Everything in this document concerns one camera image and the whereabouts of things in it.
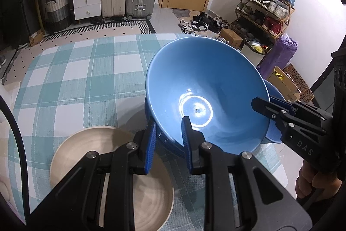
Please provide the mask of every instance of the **beige bowl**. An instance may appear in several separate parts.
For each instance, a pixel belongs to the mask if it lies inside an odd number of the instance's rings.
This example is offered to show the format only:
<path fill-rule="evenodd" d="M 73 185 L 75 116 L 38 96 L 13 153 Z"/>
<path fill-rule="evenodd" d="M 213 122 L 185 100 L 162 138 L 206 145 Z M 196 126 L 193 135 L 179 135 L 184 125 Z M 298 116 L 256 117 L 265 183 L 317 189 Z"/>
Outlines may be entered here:
<path fill-rule="evenodd" d="M 66 139 L 54 154 L 50 180 L 55 187 L 73 166 L 88 152 L 109 153 L 132 141 L 134 134 L 110 126 L 83 129 Z M 108 176 L 103 186 L 100 222 L 103 226 Z M 174 202 L 174 189 L 161 158 L 155 154 L 148 175 L 133 175 L 133 200 L 136 231 L 157 231 L 168 220 Z"/>

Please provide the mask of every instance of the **doormat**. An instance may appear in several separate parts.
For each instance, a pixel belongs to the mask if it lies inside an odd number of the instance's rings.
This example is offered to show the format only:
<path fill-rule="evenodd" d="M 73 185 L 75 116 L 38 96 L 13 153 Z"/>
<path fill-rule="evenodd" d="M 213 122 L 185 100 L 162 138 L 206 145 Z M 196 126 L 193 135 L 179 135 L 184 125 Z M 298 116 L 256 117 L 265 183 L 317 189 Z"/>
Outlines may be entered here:
<path fill-rule="evenodd" d="M 193 20 L 194 16 L 197 16 L 199 14 L 201 14 L 198 11 L 193 11 L 193 10 L 186 10 L 186 9 L 173 9 L 172 13 L 177 16 L 177 18 L 179 19 L 179 21 L 181 20 L 185 20 L 187 22 L 191 22 Z"/>
<path fill-rule="evenodd" d="M 96 31 L 96 30 L 102 30 L 107 28 L 115 28 L 115 27 L 128 27 L 128 26 L 138 26 L 139 30 L 141 31 L 141 34 L 152 34 L 156 33 L 155 29 L 151 25 L 149 20 L 132 20 L 132 21 L 124 21 L 121 23 L 105 23 L 105 24 L 99 24 L 99 25 L 90 25 L 90 26 L 84 26 L 80 28 L 70 29 L 62 32 L 55 33 L 53 35 L 45 36 L 43 40 L 40 43 L 51 41 L 60 37 L 66 37 L 72 34 L 79 34 L 83 32 L 88 31 Z M 8 64 L 2 78 L 6 79 L 7 75 L 9 74 L 11 67 L 13 66 L 15 60 L 17 59 L 20 52 L 26 48 L 29 48 L 30 44 L 29 42 L 21 44 L 15 54 L 13 55 L 10 63 Z"/>

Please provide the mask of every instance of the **drawer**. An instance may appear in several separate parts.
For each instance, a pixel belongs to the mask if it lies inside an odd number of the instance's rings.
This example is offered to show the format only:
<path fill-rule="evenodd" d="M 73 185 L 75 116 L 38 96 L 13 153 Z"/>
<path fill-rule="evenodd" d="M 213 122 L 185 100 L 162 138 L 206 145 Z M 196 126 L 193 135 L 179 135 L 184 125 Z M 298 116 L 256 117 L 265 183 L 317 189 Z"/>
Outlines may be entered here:
<path fill-rule="evenodd" d="M 87 5 L 84 7 L 78 7 L 74 9 L 74 18 L 76 20 L 100 16 L 101 15 L 101 4 Z"/>
<path fill-rule="evenodd" d="M 73 0 L 73 8 L 101 3 L 101 0 Z"/>

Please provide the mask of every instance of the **screw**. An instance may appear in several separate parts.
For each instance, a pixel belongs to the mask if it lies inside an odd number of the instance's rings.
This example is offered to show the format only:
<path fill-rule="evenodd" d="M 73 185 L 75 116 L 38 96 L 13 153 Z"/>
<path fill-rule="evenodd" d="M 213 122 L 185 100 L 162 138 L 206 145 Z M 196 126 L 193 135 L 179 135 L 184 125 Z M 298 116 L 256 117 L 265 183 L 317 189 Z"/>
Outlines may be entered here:
<path fill-rule="evenodd" d="M 245 159 L 247 159 L 247 160 L 249 160 L 249 159 L 252 158 L 252 154 L 251 154 L 250 152 L 244 151 L 244 152 L 242 153 L 242 157 L 245 158 Z"/>
<path fill-rule="evenodd" d="M 137 147 L 137 144 L 134 142 L 129 142 L 126 144 L 126 147 L 129 149 L 135 149 Z"/>
<path fill-rule="evenodd" d="M 204 148 L 204 149 L 210 149 L 210 148 L 212 147 L 212 144 L 209 143 L 209 142 L 203 142 L 203 143 L 201 144 L 201 146 L 202 146 L 202 148 Z"/>
<path fill-rule="evenodd" d="M 86 154 L 86 157 L 87 158 L 95 158 L 97 155 L 97 152 L 95 151 L 89 151 L 87 154 Z"/>

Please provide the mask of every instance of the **finger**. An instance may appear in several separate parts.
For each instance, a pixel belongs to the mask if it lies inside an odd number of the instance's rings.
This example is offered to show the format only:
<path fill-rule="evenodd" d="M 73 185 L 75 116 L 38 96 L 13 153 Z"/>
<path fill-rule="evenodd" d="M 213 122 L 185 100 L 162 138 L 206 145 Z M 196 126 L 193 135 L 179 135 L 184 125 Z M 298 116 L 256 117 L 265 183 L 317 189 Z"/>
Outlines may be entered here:
<path fill-rule="evenodd" d="M 332 174 L 323 174 L 321 172 L 318 172 L 312 182 L 311 185 L 316 188 L 327 188 L 329 187 L 332 183 L 334 183 L 337 180 L 337 174 L 332 173 Z"/>
<path fill-rule="evenodd" d="M 314 168 L 304 160 L 302 166 L 302 177 L 304 177 L 307 182 L 311 183 L 316 173 L 316 170 L 314 170 Z"/>
<path fill-rule="evenodd" d="M 299 189 L 299 184 L 298 184 L 298 178 L 297 180 L 295 181 L 295 193 L 297 194 L 297 197 L 298 198 L 304 198 L 305 195 L 302 193 L 302 191 Z"/>
<path fill-rule="evenodd" d="M 310 195 L 312 187 L 311 184 L 307 182 L 307 180 L 304 177 L 302 177 L 302 168 L 299 171 L 298 185 L 299 189 L 305 196 Z"/>
<path fill-rule="evenodd" d="M 340 189 L 342 181 L 336 179 L 331 185 L 329 185 L 326 189 L 324 189 L 323 193 L 316 199 L 316 201 L 330 199 L 335 196 Z"/>

